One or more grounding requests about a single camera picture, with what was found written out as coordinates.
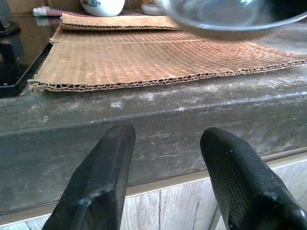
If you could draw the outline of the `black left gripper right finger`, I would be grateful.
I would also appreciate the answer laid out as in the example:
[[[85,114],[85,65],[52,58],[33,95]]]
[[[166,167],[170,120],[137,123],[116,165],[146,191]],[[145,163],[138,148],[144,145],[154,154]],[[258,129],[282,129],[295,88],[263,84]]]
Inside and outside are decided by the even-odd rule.
[[[307,211],[248,142],[210,127],[200,149],[227,230],[307,230]]]

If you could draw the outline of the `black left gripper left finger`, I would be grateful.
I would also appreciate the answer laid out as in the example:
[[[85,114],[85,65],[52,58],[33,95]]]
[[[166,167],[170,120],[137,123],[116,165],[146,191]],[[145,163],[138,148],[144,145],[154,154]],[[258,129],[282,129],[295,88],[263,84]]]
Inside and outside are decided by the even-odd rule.
[[[72,174],[42,230],[119,230],[136,133],[110,128]]]

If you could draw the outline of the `steel plate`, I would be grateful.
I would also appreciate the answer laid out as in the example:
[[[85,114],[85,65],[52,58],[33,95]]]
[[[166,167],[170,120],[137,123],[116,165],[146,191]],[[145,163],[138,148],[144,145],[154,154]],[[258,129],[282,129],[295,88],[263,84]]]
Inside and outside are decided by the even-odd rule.
[[[307,0],[157,0],[183,30],[203,38],[248,41],[307,18]]]

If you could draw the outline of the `large corrugated cardboard sheet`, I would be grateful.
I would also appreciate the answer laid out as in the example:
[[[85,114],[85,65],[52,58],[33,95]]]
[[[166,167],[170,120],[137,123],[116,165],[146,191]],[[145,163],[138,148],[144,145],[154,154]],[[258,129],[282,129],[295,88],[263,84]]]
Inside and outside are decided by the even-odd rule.
[[[58,29],[29,88],[89,92],[169,85],[285,69],[307,55],[253,42],[215,42],[183,31]]]

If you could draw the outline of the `black glass gas stove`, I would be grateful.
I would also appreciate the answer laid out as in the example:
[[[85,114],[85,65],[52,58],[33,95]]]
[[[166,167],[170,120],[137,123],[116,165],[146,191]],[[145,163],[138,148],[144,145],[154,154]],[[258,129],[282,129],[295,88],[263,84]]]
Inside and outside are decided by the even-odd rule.
[[[0,0],[0,98],[23,91],[49,53],[49,38],[57,23],[13,16],[7,1]]]

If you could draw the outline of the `small corrugated cardboard sheet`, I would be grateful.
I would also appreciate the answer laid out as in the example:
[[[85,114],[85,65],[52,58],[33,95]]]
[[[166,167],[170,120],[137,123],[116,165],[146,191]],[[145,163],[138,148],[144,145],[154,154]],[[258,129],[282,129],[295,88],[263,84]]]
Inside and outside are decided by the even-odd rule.
[[[179,30],[180,26],[168,16],[123,15],[89,17],[62,15],[62,30],[118,31],[118,30]]]

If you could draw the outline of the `white ceramic condiment pot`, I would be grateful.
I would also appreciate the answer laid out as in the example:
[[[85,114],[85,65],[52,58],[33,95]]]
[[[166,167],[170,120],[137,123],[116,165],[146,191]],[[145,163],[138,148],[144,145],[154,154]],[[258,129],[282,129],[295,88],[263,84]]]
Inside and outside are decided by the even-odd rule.
[[[123,10],[125,0],[79,0],[87,13],[98,17],[118,16]]]

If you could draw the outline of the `large brown cardboard panel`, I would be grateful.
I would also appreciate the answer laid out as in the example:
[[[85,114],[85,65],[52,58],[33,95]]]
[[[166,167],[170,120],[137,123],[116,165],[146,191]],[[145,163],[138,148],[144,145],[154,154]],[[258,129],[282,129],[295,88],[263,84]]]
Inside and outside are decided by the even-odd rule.
[[[6,0],[13,15],[31,14],[33,8],[49,6],[52,0]]]
[[[80,0],[46,0],[47,5],[64,11],[81,12],[83,7]]]

